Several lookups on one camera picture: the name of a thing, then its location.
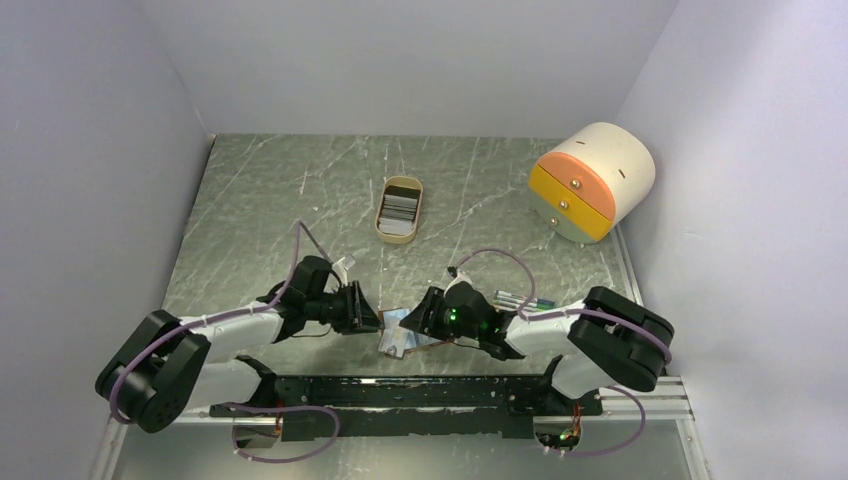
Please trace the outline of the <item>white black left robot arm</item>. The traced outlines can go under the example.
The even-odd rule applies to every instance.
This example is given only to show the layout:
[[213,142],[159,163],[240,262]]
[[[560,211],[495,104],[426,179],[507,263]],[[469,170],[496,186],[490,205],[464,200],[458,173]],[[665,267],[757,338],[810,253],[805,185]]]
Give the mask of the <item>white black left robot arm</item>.
[[357,281],[306,256],[264,296],[235,310],[176,317],[148,314],[95,381],[113,417],[147,433],[186,410],[241,406],[261,416],[280,406],[277,376],[246,350],[296,336],[310,321],[341,335],[382,330]]

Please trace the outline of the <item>brown leather card holder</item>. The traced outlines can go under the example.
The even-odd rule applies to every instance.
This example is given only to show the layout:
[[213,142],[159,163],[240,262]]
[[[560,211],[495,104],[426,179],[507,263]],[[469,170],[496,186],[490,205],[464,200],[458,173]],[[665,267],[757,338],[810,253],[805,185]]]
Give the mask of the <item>brown leather card holder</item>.
[[416,333],[400,325],[411,310],[400,308],[380,312],[383,329],[378,344],[378,352],[395,359],[402,359],[406,354],[445,344],[445,341]]

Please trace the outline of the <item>beige oval tray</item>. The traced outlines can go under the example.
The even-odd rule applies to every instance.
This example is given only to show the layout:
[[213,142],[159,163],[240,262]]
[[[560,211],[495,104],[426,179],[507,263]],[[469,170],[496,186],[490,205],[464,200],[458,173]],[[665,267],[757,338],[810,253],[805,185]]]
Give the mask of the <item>beige oval tray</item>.
[[374,221],[381,241],[402,245],[416,237],[423,193],[423,184],[416,178],[392,176],[385,180]]

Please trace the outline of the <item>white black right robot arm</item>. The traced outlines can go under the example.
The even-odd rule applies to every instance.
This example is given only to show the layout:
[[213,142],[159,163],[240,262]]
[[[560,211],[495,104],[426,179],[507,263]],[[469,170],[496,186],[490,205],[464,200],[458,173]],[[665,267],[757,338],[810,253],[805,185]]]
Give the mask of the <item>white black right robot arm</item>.
[[495,308],[465,280],[429,288],[399,324],[440,341],[471,339],[500,361],[556,352],[550,380],[539,389],[553,414],[599,388],[653,391],[672,360],[675,335],[668,320],[606,287],[568,306],[526,313]]

